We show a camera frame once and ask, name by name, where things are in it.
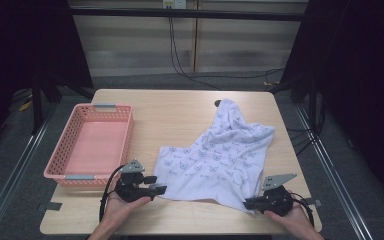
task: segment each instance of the printed pattern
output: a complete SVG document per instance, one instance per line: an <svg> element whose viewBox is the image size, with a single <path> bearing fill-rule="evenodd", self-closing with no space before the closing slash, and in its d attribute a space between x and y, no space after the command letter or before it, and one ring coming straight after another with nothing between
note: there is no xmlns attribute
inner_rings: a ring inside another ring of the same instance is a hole
<svg viewBox="0 0 384 240"><path fill-rule="evenodd" d="M245 198L258 195L274 128L246 124L235 102L220 102L213 124L189 148L162 147L155 165L162 197L214 199L244 212Z"/></svg>

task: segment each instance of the gray floor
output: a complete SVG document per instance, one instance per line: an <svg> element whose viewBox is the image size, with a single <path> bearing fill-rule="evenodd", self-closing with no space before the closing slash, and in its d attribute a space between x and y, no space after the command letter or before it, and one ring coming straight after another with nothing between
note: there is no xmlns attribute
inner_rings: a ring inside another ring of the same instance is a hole
<svg viewBox="0 0 384 240"><path fill-rule="evenodd" d="M261 72L250 73L208 73L206 76L255 76ZM194 89L194 90L240 90L265 91L279 80L280 72L259 78L233 79L228 77L202 77L195 81L177 74L103 77L95 78L95 89L99 88L143 88L143 89ZM31 162L26 166L26 172L16 186L11 202L5 208L0 219L0 239L84 239L85 236L44 236L39 231L43 212L38 210L40 204L50 200L56 184L44 179L43 170L49 160L63 127L73 106L89 100L78 96L67 89L62 89L64 97L55 108L46 134L39 147L34 152ZM303 125L298 116L298 105L290 100L290 93L280 92L275 95L280 112L288 129L302 129ZM8 176L16 167L25 146L30 140L32 128L32 108L18 111L24 100L15 101L11 106L11 115L0 133L0 190L4 188ZM52 109L52 104L45 102L45 112ZM296 151L309 141L307 134L290 131L290 138ZM329 156L335 165L346 189L352 197L356 208L361 212L373 239L384 239L384 187L377 181L367 168L364 159L357 150L349 147L347 135L334 118L326 112L326 121L320 136ZM337 193L327 178L323 165L309 145L298 160L314 198L321 200L322 207L318 212L323 223L321 233L329 239L358 239L350 223L349 217L338 198ZM293 239L288 236L274 236L274 239ZM223 239L262 239L262 236L223 237Z"/></svg>

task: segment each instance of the towel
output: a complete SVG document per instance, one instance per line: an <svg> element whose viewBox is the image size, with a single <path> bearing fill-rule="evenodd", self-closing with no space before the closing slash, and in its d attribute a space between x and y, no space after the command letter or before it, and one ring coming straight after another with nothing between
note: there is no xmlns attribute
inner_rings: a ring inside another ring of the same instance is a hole
<svg viewBox="0 0 384 240"><path fill-rule="evenodd" d="M154 175L167 186L160 197L213 199L244 212L246 198L258 196L274 128L247 124L237 104L223 99L213 124L188 148L161 147Z"/></svg>

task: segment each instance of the wooden table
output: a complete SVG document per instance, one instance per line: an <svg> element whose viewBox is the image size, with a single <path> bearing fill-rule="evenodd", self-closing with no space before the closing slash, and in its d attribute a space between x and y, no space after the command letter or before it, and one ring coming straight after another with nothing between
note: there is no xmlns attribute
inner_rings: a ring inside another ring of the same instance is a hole
<svg viewBox="0 0 384 240"><path fill-rule="evenodd" d="M268 175L297 173L285 184L303 197L310 193L286 132L274 97L263 92L187 90L98 90L92 103L123 103L133 106L134 128L128 159L136 158L152 175L162 146L190 146L213 122L214 102L235 101L247 123L274 126L263 179ZM90 234L98 224L103 188L80 189L57 186L51 202L62 203L59 211L45 213L40 230L44 234ZM315 228L321 222L312 206ZM155 198L134 212L118 231L123 235L235 235L284 234L286 231L263 214L256 216L221 206L213 201L170 201Z"/></svg>

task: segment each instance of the white cloth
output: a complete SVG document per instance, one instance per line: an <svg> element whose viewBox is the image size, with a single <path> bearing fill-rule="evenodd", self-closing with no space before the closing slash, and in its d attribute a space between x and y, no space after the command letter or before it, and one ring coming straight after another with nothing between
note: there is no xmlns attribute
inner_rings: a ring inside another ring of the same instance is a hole
<svg viewBox="0 0 384 240"><path fill-rule="evenodd" d="M258 196L260 176L274 128L246 124L235 102L220 102L213 124L189 148L161 147L154 168L163 198L214 199L244 212Z"/></svg>

